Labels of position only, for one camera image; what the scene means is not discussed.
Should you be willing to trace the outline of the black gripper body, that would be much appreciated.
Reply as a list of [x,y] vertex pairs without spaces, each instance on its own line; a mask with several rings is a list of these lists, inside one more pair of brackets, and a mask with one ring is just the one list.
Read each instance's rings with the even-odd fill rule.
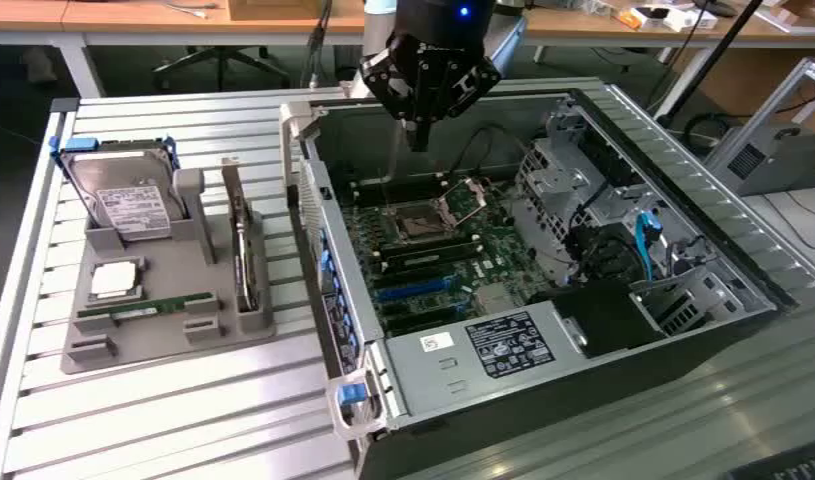
[[400,1],[386,48],[413,90],[417,120],[417,74],[428,59],[486,57],[484,36],[493,13],[490,1]]

